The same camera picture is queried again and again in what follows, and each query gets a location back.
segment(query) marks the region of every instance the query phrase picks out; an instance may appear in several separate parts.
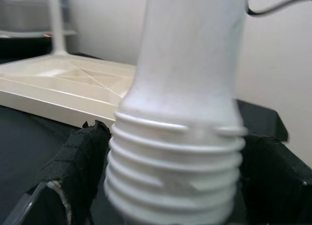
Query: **white bottle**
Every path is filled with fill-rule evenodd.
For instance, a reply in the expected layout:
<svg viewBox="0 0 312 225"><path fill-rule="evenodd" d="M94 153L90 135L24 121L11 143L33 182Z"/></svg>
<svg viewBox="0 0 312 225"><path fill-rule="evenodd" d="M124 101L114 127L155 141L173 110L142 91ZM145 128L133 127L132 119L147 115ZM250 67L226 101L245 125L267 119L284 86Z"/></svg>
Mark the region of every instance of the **white bottle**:
<svg viewBox="0 0 312 225"><path fill-rule="evenodd" d="M104 183L127 222L204 225L233 208L245 133L234 101L245 0L148 0Z"/></svg>

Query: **white plastic tray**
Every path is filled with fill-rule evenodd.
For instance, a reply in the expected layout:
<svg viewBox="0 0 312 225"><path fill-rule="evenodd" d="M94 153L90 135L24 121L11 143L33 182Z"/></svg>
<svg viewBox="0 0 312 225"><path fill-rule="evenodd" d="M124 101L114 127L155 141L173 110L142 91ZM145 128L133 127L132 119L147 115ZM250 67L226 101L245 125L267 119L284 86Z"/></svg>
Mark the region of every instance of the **white plastic tray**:
<svg viewBox="0 0 312 225"><path fill-rule="evenodd" d="M81 127L114 123L135 66L81 56L42 56L0 65L0 105Z"/></svg>

